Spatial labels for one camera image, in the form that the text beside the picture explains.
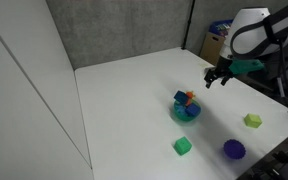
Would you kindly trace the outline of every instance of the green cube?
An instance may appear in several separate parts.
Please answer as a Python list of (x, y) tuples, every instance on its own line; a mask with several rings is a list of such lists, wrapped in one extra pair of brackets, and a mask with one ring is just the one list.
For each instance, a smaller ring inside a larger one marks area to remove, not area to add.
[(252, 127), (252, 128), (258, 128), (262, 124), (262, 120), (260, 116), (256, 114), (248, 114), (244, 118), (244, 122), (246, 126)]
[(189, 152), (191, 148), (192, 148), (192, 144), (187, 140), (185, 136), (177, 140), (174, 145), (174, 149), (181, 156)]

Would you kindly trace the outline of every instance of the teal bowl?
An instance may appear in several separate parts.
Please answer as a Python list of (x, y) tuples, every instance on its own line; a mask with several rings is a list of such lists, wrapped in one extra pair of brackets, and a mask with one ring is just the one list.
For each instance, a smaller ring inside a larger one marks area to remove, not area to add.
[[(195, 105), (201, 108), (200, 104), (198, 104), (198, 102), (196, 102), (195, 100), (192, 100), (192, 103), (194, 103)], [(190, 116), (185, 112), (185, 108), (186, 107), (181, 105), (179, 102), (177, 101), (174, 102), (174, 113), (176, 117), (186, 122), (192, 121), (193, 119), (195, 119), (202, 111), (202, 108), (201, 108), (200, 112), (198, 112), (196, 116)]]

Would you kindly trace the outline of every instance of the purple sphere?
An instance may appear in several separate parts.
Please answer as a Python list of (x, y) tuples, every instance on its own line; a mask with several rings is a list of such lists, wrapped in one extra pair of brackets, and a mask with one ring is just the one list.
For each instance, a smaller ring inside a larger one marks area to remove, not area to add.
[(235, 139), (230, 139), (225, 142), (224, 152), (231, 159), (242, 159), (246, 154), (243, 144)]

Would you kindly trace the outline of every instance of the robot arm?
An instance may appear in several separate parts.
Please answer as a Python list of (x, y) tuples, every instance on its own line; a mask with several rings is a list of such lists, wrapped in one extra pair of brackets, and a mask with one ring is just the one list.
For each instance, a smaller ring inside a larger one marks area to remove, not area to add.
[(270, 15), (267, 8), (244, 8), (236, 15), (220, 52), (215, 69), (205, 76), (206, 87), (223, 77), (222, 85), (233, 77), (229, 70), (233, 58), (248, 60), (279, 50), (279, 41), (288, 43), (288, 6)]

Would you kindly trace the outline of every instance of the blue block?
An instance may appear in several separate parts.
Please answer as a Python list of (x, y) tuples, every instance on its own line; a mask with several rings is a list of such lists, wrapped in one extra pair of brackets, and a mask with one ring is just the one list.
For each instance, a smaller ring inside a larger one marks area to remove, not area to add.
[(196, 104), (192, 103), (186, 108), (186, 113), (190, 116), (197, 116), (201, 112), (201, 108)]
[(189, 100), (189, 97), (182, 91), (177, 91), (174, 96), (174, 99), (178, 101), (180, 104), (185, 105)]

